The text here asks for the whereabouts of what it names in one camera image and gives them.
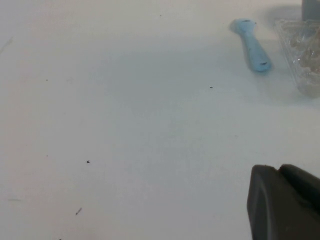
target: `white background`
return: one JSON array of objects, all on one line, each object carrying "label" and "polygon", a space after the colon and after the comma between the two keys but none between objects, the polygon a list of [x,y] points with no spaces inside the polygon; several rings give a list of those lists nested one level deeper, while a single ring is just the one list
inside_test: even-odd
[{"label": "white background", "polygon": [[300,16],[298,0],[2,0],[1,238],[251,239],[254,165],[320,176],[320,100],[273,29]]}]

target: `crumb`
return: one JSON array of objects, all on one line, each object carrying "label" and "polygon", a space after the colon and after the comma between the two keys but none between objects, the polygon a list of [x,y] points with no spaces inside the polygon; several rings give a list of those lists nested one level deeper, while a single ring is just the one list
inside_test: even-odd
[{"label": "crumb", "polygon": [[79,211],[75,214],[76,216],[82,211],[82,208],[79,209]]}]

